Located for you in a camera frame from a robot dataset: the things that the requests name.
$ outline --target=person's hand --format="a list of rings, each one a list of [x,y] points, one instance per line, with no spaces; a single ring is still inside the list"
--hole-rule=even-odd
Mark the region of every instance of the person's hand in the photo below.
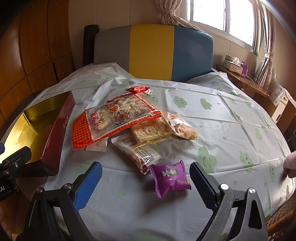
[[[7,235],[9,237],[11,237],[11,231],[9,229],[9,226],[8,226],[8,223],[6,221],[6,218],[5,218],[5,214],[4,214],[4,211],[0,205],[0,225],[2,226],[2,228],[4,229],[4,231],[7,233]]]

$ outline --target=window frame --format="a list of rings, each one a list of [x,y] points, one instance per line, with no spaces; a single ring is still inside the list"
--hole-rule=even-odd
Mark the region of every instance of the window frame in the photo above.
[[[187,20],[187,1],[190,1],[190,21]],[[201,28],[202,30],[204,30],[205,32],[207,32],[209,34],[214,34],[216,36],[225,38],[225,39],[227,39],[231,42],[234,42],[234,43],[240,45],[241,47],[249,50],[250,52],[255,52],[255,51],[258,52],[257,38],[258,37],[260,38],[260,36],[258,36],[259,33],[257,30],[257,28],[258,28],[257,21],[260,20],[260,22],[261,22],[261,19],[260,19],[260,16],[258,16],[258,11],[257,11],[258,4],[256,4],[257,0],[248,0],[250,3],[253,4],[253,11],[254,11],[254,36],[253,36],[253,45],[252,46],[229,33],[229,31],[230,31],[230,11],[231,11],[230,10],[230,0],[225,0],[225,11],[224,12],[225,12],[225,20],[226,21],[224,23],[224,30],[220,30],[220,29],[214,28],[212,26],[193,21],[193,1],[194,0],[183,1],[184,4],[183,4],[182,16],[181,16],[183,19],[185,19],[186,21],[188,21],[191,24],[196,25],[197,27]]]

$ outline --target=metal screw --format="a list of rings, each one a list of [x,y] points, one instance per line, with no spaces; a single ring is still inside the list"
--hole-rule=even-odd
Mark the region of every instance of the metal screw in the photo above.
[[[256,190],[255,190],[254,188],[249,188],[249,192],[250,192],[250,193],[255,193]]]
[[[228,190],[229,186],[225,183],[221,184],[220,187],[223,189],[223,190]]]
[[[42,190],[43,190],[43,188],[42,187],[39,187],[39,188],[36,189],[36,192],[41,193]]]
[[[64,189],[70,189],[72,187],[71,183],[66,183],[65,185],[63,185]]]

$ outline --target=red box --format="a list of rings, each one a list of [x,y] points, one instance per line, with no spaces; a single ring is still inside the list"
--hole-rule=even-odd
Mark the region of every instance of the red box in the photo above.
[[[17,170],[17,177],[55,176],[69,117],[75,106],[71,91],[46,99],[25,110],[5,140],[0,163],[24,146],[32,151],[31,160]]]

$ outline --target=red snack bag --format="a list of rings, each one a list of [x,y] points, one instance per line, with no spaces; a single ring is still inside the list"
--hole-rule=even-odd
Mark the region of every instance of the red snack bag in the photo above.
[[[144,92],[146,90],[150,89],[150,87],[147,86],[133,86],[128,88],[126,91],[132,92],[132,93],[140,93]]]
[[[74,149],[91,145],[137,123],[159,117],[160,110],[139,94],[117,96],[104,105],[87,109],[73,122]]]

